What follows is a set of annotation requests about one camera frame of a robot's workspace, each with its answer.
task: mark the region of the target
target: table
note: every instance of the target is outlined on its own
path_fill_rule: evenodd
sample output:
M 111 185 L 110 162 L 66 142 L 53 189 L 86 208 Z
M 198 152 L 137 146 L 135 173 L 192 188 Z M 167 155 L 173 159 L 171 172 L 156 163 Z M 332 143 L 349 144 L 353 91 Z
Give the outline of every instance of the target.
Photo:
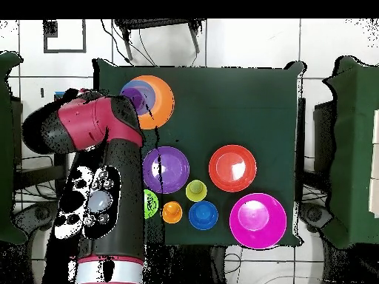
M 158 129 L 144 130 L 146 143 L 142 157 L 158 146 L 174 146 L 188 158 L 189 180 L 199 179 L 208 188 L 208 200 L 218 209 L 216 225 L 208 231 L 193 228 L 188 211 L 193 204 L 185 196 L 185 186 L 169 195 L 158 195 L 162 204 L 175 200 L 183 210 L 179 223 L 162 222 L 159 214 L 146 220 L 149 243 L 167 245 L 238 245 L 229 229 L 229 214 L 236 201 L 253 192 L 275 197 L 284 207 L 287 229 L 279 244 L 297 246 L 292 234 L 294 207 L 295 132 L 297 121 L 297 79 L 302 62 L 285 69 L 117 67 L 96 59 L 94 88 L 118 95 L 121 88 L 140 75 L 154 75 L 166 81 L 175 97 L 172 117 Z M 238 144 L 252 152 L 257 175 L 242 192 L 228 193 L 210 180 L 208 163 L 223 145 Z

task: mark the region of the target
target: blue bowl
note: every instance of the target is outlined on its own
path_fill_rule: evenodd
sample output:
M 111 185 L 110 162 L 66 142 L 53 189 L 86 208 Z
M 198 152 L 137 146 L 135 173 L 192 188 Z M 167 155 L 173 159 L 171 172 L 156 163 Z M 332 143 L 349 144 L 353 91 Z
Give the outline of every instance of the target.
M 202 231 L 211 229 L 218 219 L 218 211 L 215 205 L 205 200 L 195 203 L 188 215 L 192 226 Z

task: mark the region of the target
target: small orange bowl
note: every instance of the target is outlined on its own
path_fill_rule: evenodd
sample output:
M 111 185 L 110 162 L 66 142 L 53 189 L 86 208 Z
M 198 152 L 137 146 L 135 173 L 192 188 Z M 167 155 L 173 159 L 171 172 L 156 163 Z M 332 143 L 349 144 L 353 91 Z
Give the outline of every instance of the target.
M 177 223 L 183 215 L 181 205 L 176 201 L 170 201 L 164 204 L 162 209 L 162 217 L 164 222 Z

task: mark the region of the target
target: white box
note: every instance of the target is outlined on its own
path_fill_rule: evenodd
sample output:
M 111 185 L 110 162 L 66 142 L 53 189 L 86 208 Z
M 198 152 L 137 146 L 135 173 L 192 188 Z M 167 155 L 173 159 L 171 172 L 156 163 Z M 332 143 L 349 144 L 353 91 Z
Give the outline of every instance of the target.
M 369 211 L 379 214 L 379 180 L 370 180 Z
M 379 143 L 372 148 L 371 178 L 379 180 Z
M 372 135 L 372 143 L 379 143 L 379 110 L 375 110 L 374 114 L 374 132 Z

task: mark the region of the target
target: floor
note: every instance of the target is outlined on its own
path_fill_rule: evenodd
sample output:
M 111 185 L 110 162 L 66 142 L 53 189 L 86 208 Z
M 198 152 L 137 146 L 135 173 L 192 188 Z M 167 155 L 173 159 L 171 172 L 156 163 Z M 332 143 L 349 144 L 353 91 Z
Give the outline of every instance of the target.
M 23 117 L 53 100 L 54 92 L 69 87 L 90 88 L 93 84 L 92 58 L 105 58 L 117 65 L 127 65 L 127 55 L 119 30 L 113 21 L 86 20 L 86 53 L 44 53 L 42 21 L 0 21 L 0 50 L 16 51 L 24 61 L 13 68 L 8 83 L 24 104 Z M 48 49 L 81 49 L 82 21 L 58 20 L 58 38 L 47 40 Z M 332 100 L 332 93 L 322 79 L 332 74 L 335 60 L 353 55 L 366 64 L 379 63 L 377 19 L 216 19 L 202 24 L 198 36 L 200 53 L 195 54 L 187 25 L 156 27 L 132 31 L 135 65 L 148 65 L 144 47 L 157 65 L 194 67 L 276 67 L 301 60 L 307 69 L 302 92 L 306 98 L 305 168 L 313 169 L 314 124 L 316 104 Z M 36 156 L 26 146 L 25 158 Z M 48 158 L 25 160 L 24 168 L 49 166 Z M 17 203 L 15 211 L 27 204 Z M 310 234 L 298 224 L 302 246 L 277 247 L 268 251 L 229 247 L 227 253 L 243 260 L 241 267 L 227 275 L 228 284 L 319 284 L 323 270 L 323 249 L 317 234 Z M 33 243 L 33 268 L 36 282 L 44 269 L 45 244 L 49 232 L 39 231 Z M 227 270 L 238 266 L 235 255 L 228 255 Z

